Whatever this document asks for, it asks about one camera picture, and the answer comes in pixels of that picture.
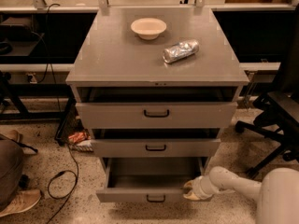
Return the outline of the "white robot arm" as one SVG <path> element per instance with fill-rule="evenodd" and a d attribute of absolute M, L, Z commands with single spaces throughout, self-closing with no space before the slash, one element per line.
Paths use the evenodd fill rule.
<path fill-rule="evenodd" d="M 240 177 L 221 167 L 184 184 L 187 200 L 202 201 L 215 194 L 235 191 L 257 204 L 256 224 L 299 224 L 299 172 L 277 168 L 262 182 Z"/>

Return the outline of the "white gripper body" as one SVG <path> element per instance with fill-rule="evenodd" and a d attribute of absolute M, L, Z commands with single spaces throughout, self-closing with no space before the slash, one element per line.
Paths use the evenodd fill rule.
<path fill-rule="evenodd" d="M 211 198 L 214 194 L 219 192 L 219 189 L 212 184 L 208 176 L 199 176 L 193 180 L 191 192 L 201 201 Z"/>

